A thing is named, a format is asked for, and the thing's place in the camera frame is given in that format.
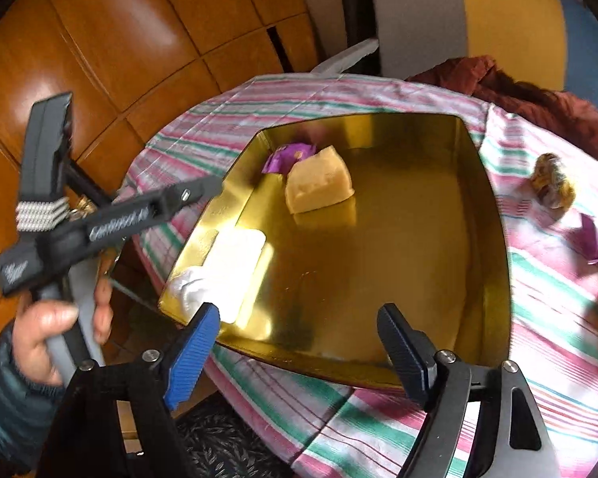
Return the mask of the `dark quilted jacket sleeve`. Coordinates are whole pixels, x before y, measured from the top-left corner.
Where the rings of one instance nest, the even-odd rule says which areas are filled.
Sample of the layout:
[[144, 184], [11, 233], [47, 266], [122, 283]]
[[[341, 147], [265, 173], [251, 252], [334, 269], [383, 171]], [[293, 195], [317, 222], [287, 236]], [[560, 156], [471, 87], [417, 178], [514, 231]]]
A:
[[9, 323], [0, 333], [0, 477], [35, 469], [65, 388], [35, 383], [12, 354]]

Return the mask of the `yellow sponge block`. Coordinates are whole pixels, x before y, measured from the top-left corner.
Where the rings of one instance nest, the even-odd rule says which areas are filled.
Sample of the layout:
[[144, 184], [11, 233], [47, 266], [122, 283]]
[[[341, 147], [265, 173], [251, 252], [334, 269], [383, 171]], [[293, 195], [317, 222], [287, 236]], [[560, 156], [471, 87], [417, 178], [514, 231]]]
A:
[[353, 195], [348, 166], [332, 146], [297, 162], [287, 176], [285, 200], [293, 215], [333, 206]]

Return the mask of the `rust brown cloth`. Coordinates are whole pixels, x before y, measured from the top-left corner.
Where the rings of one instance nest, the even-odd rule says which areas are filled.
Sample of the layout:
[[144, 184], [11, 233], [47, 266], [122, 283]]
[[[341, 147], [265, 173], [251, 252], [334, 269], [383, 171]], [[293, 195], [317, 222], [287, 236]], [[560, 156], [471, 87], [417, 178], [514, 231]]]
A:
[[592, 102], [569, 92], [516, 81], [491, 56], [451, 58], [407, 80], [491, 102], [560, 136], [598, 161], [598, 108]]

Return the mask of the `gold wrapped candy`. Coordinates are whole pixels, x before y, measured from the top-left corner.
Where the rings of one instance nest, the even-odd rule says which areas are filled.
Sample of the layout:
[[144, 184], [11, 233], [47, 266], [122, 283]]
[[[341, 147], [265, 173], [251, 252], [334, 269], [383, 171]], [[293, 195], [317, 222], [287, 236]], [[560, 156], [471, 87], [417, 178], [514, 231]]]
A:
[[575, 187], [565, 174], [561, 159], [554, 153], [539, 155], [530, 184], [538, 201], [550, 210], [566, 212], [576, 199]]

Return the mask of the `purple candy wrapper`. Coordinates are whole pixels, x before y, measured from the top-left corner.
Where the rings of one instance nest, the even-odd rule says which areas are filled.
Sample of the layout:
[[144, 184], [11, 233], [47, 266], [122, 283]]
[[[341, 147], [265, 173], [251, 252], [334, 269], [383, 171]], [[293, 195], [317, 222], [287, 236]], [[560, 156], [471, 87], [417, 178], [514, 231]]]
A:
[[312, 157], [315, 152], [311, 143], [286, 143], [269, 156], [261, 173], [286, 176], [295, 164]]

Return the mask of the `grey yellow blue chair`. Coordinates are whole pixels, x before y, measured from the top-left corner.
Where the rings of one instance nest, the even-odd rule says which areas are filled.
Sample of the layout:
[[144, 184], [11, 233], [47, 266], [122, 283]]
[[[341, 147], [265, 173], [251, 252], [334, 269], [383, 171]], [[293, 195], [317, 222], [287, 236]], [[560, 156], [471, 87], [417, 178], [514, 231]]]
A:
[[492, 57], [513, 79], [598, 108], [598, 7], [586, 0], [342, 0], [346, 50], [320, 65], [407, 79]]

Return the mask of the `gold tin box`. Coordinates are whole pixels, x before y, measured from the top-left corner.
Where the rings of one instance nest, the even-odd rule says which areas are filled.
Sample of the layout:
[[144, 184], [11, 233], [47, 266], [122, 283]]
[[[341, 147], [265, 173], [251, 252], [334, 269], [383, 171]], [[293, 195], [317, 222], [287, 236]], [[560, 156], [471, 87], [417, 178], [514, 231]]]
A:
[[[264, 163], [287, 143], [334, 148], [354, 193], [294, 215]], [[508, 356], [511, 291], [504, 228], [466, 120], [349, 114], [269, 127], [247, 144], [183, 247], [173, 276], [217, 248], [231, 302], [218, 341], [330, 382], [392, 390], [381, 306], [473, 365]]]

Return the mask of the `striped pink green bedsheet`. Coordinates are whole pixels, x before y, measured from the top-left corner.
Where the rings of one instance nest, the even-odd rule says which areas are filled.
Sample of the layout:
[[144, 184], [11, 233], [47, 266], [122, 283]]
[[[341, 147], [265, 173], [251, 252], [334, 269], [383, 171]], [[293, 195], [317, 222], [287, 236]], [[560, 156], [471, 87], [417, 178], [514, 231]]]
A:
[[[480, 151], [507, 232], [510, 355], [545, 419], [561, 473], [598, 461], [598, 268], [582, 257], [580, 215], [598, 223], [598, 161], [567, 140], [484, 100], [376, 76], [258, 76], [180, 114], [132, 161], [121, 196], [222, 175], [264, 128], [342, 114], [453, 114]], [[530, 184], [554, 153], [576, 190], [550, 210]], [[404, 399], [298, 376], [216, 347], [206, 371], [275, 461], [304, 477], [393, 477], [422, 424]]]

